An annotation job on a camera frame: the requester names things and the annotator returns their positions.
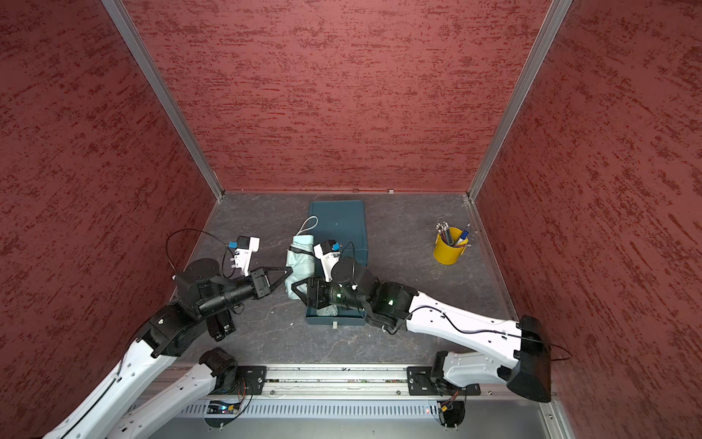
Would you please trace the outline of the green umbrella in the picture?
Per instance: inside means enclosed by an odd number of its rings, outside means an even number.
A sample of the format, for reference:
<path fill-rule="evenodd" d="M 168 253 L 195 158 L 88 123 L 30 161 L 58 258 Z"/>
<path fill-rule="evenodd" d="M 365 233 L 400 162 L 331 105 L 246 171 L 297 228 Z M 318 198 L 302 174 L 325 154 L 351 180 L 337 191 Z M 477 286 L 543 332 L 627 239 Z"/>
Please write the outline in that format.
<path fill-rule="evenodd" d="M 286 266 L 292 268 L 292 274 L 285 280 L 285 290 L 287 296 L 292 300 L 299 300 L 299 296 L 294 292 L 293 285 L 304 282 L 314 276 L 314 236 L 312 230 L 318 225 L 319 219 L 316 215 L 308 217 L 302 224 L 300 230 L 292 238 L 286 256 Z"/>
<path fill-rule="evenodd" d="M 339 308 L 337 305 L 328 305 L 316 310 L 316 316 L 337 316 Z"/>

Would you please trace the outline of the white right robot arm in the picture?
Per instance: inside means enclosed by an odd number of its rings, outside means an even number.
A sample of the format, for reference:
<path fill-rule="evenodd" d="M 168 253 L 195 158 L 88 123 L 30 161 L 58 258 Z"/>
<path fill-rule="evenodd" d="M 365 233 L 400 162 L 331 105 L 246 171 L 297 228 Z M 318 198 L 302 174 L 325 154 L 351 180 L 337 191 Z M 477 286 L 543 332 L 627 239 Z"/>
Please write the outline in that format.
<path fill-rule="evenodd" d="M 454 391 L 502 383 L 532 402 L 552 400 L 554 345 L 533 316 L 499 320 L 453 307 L 408 285 L 382 281 L 351 257 L 337 260 L 323 276 L 292 283 L 290 289 L 307 307 L 356 310 L 368 325 L 390 335 L 406 329 L 464 347 L 464 353 L 435 355 L 431 380 L 437 387 Z"/>

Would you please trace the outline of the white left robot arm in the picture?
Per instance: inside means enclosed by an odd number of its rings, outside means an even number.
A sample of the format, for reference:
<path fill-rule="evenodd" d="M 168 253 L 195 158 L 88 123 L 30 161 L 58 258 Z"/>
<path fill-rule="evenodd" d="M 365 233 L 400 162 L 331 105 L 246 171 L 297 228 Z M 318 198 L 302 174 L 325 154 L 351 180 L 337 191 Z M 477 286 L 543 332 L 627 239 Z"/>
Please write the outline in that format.
<path fill-rule="evenodd" d="M 196 400 L 215 390 L 234 391 L 237 360 L 221 348 L 205 353 L 181 379 L 135 407 L 139 396 L 190 345 L 208 333 L 222 340 L 234 331 L 230 312 L 272 294 L 291 267 L 261 267 L 226 278 L 210 258 L 190 263 L 175 276 L 177 299 L 137 330 L 121 361 L 49 438 L 148 438 Z"/>

